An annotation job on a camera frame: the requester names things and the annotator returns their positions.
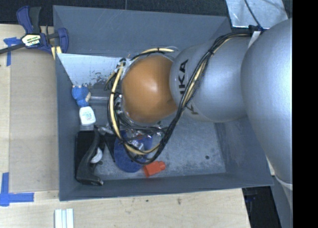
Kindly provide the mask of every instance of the blue clamp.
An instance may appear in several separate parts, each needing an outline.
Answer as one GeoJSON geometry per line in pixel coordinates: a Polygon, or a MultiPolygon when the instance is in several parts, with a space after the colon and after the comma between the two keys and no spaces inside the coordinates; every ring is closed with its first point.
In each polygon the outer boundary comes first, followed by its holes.
{"type": "Polygon", "coordinates": [[[34,193],[9,193],[9,173],[2,174],[0,206],[7,207],[15,202],[34,202],[34,193]]]}
{"type": "MultiPolygon", "coordinates": [[[[25,36],[29,34],[40,35],[40,39],[38,43],[32,45],[26,45],[27,49],[39,49],[41,51],[45,51],[49,54],[52,54],[52,45],[48,43],[47,36],[41,33],[41,29],[39,26],[39,14],[41,7],[30,7],[28,5],[21,7],[16,12],[16,17],[18,19],[19,24],[25,30],[25,36]]],[[[68,33],[65,28],[59,28],[58,34],[60,38],[60,47],[63,53],[65,53],[69,47],[69,38],[68,33]]]]}
{"type": "Polygon", "coordinates": [[[59,28],[57,33],[50,35],[41,33],[41,28],[38,23],[40,10],[41,7],[29,7],[26,5],[21,7],[16,12],[16,17],[19,24],[24,28],[25,35],[21,37],[19,44],[1,49],[0,54],[14,51],[23,47],[27,49],[38,49],[52,54],[53,46],[49,43],[49,40],[52,38],[59,38],[59,41],[56,40],[56,45],[59,45],[62,52],[66,53],[69,47],[69,37],[67,30],[65,28],[59,28]]]}

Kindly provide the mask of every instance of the yellow cable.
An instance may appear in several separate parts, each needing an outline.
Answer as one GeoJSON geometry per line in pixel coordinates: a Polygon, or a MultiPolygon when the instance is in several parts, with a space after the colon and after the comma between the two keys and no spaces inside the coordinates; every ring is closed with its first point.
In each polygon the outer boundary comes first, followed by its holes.
{"type": "MultiPolygon", "coordinates": [[[[215,53],[217,52],[217,50],[218,50],[219,48],[221,48],[222,45],[224,45],[227,41],[229,41],[230,39],[232,39],[232,38],[234,38],[234,37],[230,37],[230,38],[226,39],[222,44],[220,44],[220,45],[215,49],[215,51],[214,51],[213,53],[215,54],[215,53]]],[[[190,85],[190,87],[189,87],[187,93],[186,93],[186,96],[185,96],[185,98],[184,98],[184,100],[183,100],[182,106],[184,106],[184,104],[187,102],[189,96],[191,96],[190,93],[191,93],[191,91],[193,90],[194,84],[195,84],[196,80],[198,79],[199,75],[201,74],[201,71],[202,71],[203,68],[205,67],[206,63],[207,63],[206,61],[203,62],[202,65],[200,66],[200,68],[198,69],[198,71],[197,71],[197,73],[196,73],[196,75],[195,75],[195,77],[194,77],[194,79],[193,79],[193,81],[192,81],[192,83],[191,83],[191,85],[190,85]]]]}
{"type": "Polygon", "coordinates": [[[123,63],[120,64],[120,68],[118,70],[118,73],[117,73],[117,76],[116,76],[116,79],[114,81],[114,84],[112,86],[112,89],[111,89],[111,94],[110,94],[110,97],[109,97],[109,107],[110,107],[110,118],[113,122],[113,127],[114,127],[114,130],[115,130],[115,133],[117,135],[117,137],[119,139],[122,140],[122,137],[121,137],[121,134],[120,134],[120,130],[118,128],[118,125],[117,125],[117,122],[115,120],[115,112],[114,112],[114,93],[116,91],[116,87],[117,87],[117,84],[118,84],[118,81],[120,79],[120,75],[123,71],[123,63]]]}
{"type": "Polygon", "coordinates": [[[174,52],[174,50],[167,49],[167,48],[152,48],[152,49],[148,49],[148,50],[145,50],[145,51],[141,52],[137,57],[135,57],[135,60],[137,58],[139,58],[140,56],[144,55],[145,53],[152,52],[152,51],[174,52]]]}
{"type": "Polygon", "coordinates": [[[132,152],[132,153],[135,153],[135,154],[138,154],[138,155],[146,155],[146,154],[149,154],[149,153],[151,153],[151,152],[153,152],[153,151],[155,151],[159,146],[160,146],[160,143],[158,143],[155,147],[153,147],[152,149],[150,149],[150,150],[147,150],[147,151],[138,151],[138,150],[136,150],[136,149],[134,149],[134,148],[132,148],[131,146],[129,146],[128,144],[125,144],[125,146],[126,146],[126,148],[130,151],[130,152],[132,152]]]}
{"type": "Polygon", "coordinates": [[[115,71],[113,71],[112,72],[112,74],[108,77],[108,79],[107,79],[107,81],[106,81],[106,86],[107,86],[107,84],[109,83],[109,81],[114,77],[114,75],[116,74],[116,72],[115,71]]]}

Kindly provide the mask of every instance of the gray bin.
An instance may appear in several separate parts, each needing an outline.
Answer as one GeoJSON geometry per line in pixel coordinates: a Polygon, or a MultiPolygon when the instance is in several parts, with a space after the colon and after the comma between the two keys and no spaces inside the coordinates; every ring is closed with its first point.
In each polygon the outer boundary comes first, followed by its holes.
{"type": "MultiPolygon", "coordinates": [[[[106,57],[126,57],[153,47],[175,46],[182,51],[231,31],[226,17],[69,6],[54,6],[54,27],[68,30],[68,53],[106,57]]],[[[106,150],[103,165],[95,170],[104,185],[82,185],[75,180],[74,164],[79,108],[59,57],[56,76],[61,201],[273,184],[265,154],[247,117],[215,124],[183,116],[158,158],[166,164],[163,172],[150,178],[142,171],[122,172],[106,150]]],[[[106,96],[99,84],[91,86],[91,92],[106,96]]],[[[91,106],[98,123],[107,119],[105,101],[92,102],[91,106]]]]}

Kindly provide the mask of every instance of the black object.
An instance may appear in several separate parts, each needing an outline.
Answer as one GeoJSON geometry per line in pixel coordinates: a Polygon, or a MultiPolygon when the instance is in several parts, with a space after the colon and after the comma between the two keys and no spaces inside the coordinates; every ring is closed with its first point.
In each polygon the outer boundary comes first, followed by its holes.
{"type": "Polygon", "coordinates": [[[109,133],[105,133],[104,140],[105,140],[106,146],[108,147],[110,155],[111,155],[113,161],[115,162],[114,148],[115,148],[116,136],[115,135],[111,135],[109,133]]]}
{"type": "Polygon", "coordinates": [[[249,25],[248,30],[250,31],[251,35],[254,33],[254,31],[261,31],[261,32],[266,31],[266,29],[262,28],[261,26],[253,26],[253,25],[249,25]]]}
{"type": "Polygon", "coordinates": [[[103,181],[94,175],[97,164],[90,163],[100,145],[99,132],[79,131],[75,145],[76,180],[84,185],[103,185],[103,181]]]}
{"type": "Polygon", "coordinates": [[[26,7],[26,12],[28,13],[28,15],[25,15],[26,18],[25,19],[19,19],[19,24],[21,25],[23,23],[24,20],[28,20],[28,18],[31,20],[31,31],[32,33],[40,33],[41,32],[41,28],[39,26],[39,15],[40,15],[40,11],[41,11],[41,7],[40,6],[35,6],[35,7],[29,7],[29,10],[27,6],[26,7]]]}
{"type": "Polygon", "coordinates": [[[251,228],[282,228],[271,188],[242,188],[251,228]]]}

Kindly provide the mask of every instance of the wooden table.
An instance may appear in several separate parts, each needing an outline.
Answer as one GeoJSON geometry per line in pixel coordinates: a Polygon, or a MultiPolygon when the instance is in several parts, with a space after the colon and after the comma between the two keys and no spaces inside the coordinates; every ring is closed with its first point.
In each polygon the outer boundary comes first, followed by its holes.
{"type": "MultiPolygon", "coordinates": [[[[19,25],[0,24],[0,48],[6,47],[3,39],[7,37],[21,37],[24,34],[23,28],[19,25]]],[[[40,51],[21,50],[12,52],[12,61],[28,56],[43,56],[49,59],[48,54],[40,51]]],[[[38,188],[34,194],[32,203],[11,203],[9,207],[0,207],[0,227],[1,228],[41,228],[54,227],[55,209],[74,209],[75,228],[92,227],[213,227],[213,228],[249,228],[249,220],[245,207],[245,202],[241,189],[220,190],[199,193],[157,195],[127,198],[111,198],[84,201],[60,202],[56,187],[56,178],[50,174],[58,166],[57,158],[53,167],[42,167],[41,158],[32,158],[32,155],[25,154],[19,160],[10,159],[13,156],[17,159],[15,150],[15,136],[10,131],[10,118],[15,118],[16,111],[21,107],[12,107],[10,97],[10,73],[14,67],[6,66],[6,54],[0,55],[0,180],[4,172],[20,172],[20,183],[26,183],[24,188],[38,188]],[[36,183],[42,183],[40,187],[35,185],[32,178],[25,179],[32,170],[37,170],[34,176],[38,176],[36,183]]],[[[21,148],[30,148],[34,142],[24,142],[21,148]]],[[[49,155],[43,150],[44,146],[39,146],[38,153],[34,156],[41,157],[49,155]]],[[[12,174],[14,180],[10,183],[17,183],[19,177],[12,174]]]]}

